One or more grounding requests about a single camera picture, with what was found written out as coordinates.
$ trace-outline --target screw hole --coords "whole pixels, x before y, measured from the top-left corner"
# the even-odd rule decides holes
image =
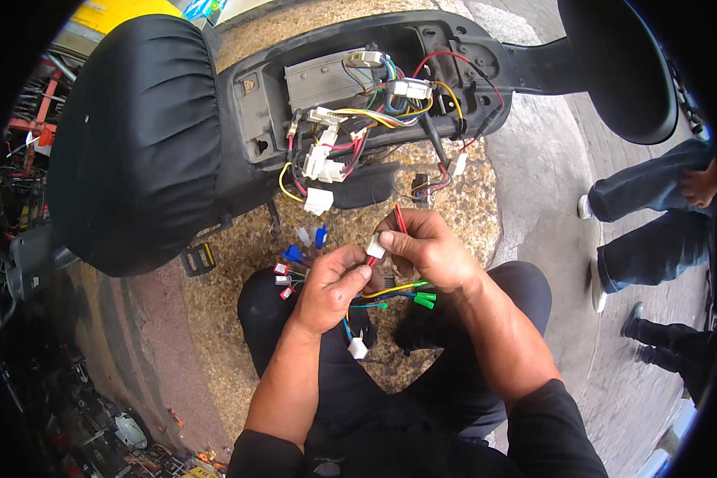
[[[268,141],[261,141],[258,139],[258,156],[262,155],[265,150],[268,149]]]

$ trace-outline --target scooter pedal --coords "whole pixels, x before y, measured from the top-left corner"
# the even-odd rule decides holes
[[[180,260],[189,277],[206,274],[215,268],[215,257],[212,255],[209,243],[189,247],[181,252]]]

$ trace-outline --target blue jeans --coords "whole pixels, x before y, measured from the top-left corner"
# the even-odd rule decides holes
[[[688,139],[666,155],[593,184],[590,205],[603,223],[642,209],[666,211],[597,249],[598,273],[607,293],[619,292],[630,284],[671,281],[687,268],[709,260],[712,206],[690,205],[680,193],[680,181],[686,170],[707,169],[713,157],[708,143]]]

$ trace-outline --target man's right hand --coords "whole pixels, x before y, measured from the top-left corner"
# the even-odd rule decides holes
[[[435,211],[402,210],[409,234],[399,233],[394,214],[377,226],[380,245],[392,254],[399,273],[414,275],[413,267],[441,292],[453,292],[483,269]]]

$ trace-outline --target jeans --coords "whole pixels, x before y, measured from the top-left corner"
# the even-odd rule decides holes
[[[688,139],[659,158],[593,184],[588,193],[590,205],[603,223],[642,209],[666,211],[597,249],[605,292],[619,292],[630,284],[671,281],[687,268],[709,260],[712,206],[690,205],[680,193],[680,182],[686,170],[706,170],[712,158],[708,143]]]
[[[488,272],[540,333],[545,333],[552,295],[533,264],[513,261]],[[262,376],[299,293],[279,299],[274,273],[254,273],[241,290],[239,321],[258,376]],[[351,327],[361,327],[365,309],[352,309]],[[482,439],[506,419],[505,404],[483,377],[472,341],[452,301],[440,294],[429,311],[412,303],[403,323],[423,323],[418,332],[444,350],[409,387],[388,396],[347,350],[343,323],[327,331],[319,353],[319,404],[312,435],[326,430],[340,435],[358,430],[406,431],[412,427],[443,429],[463,438]]]
[[[643,362],[652,363],[683,378],[693,400],[697,402],[709,376],[714,358],[712,332],[700,332],[683,323],[663,325],[640,319],[636,323],[634,339],[655,347],[641,354]]]

